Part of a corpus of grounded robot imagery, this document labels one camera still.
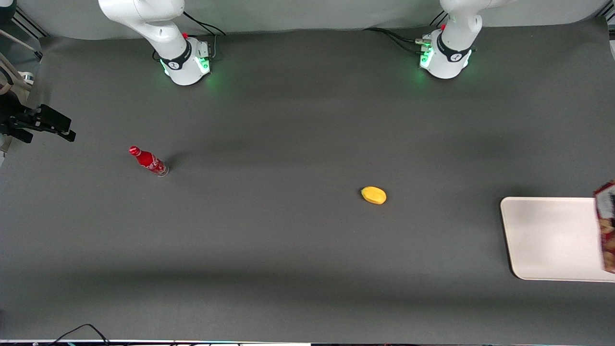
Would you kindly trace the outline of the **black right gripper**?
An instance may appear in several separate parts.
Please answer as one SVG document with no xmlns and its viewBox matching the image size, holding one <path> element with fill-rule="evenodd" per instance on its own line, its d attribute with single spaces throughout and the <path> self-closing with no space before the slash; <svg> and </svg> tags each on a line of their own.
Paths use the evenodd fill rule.
<svg viewBox="0 0 615 346">
<path fill-rule="evenodd" d="M 39 111 L 39 121 L 34 116 Z M 70 129 L 71 120 L 61 112 L 48 105 L 36 105 L 33 108 L 22 105 L 16 96 L 0 97 L 1 134 L 12 136 L 30 144 L 33 134 L 28 130 L 50 132 L 68 142 L 75 141 L 75 132 Z"/>
</svg>

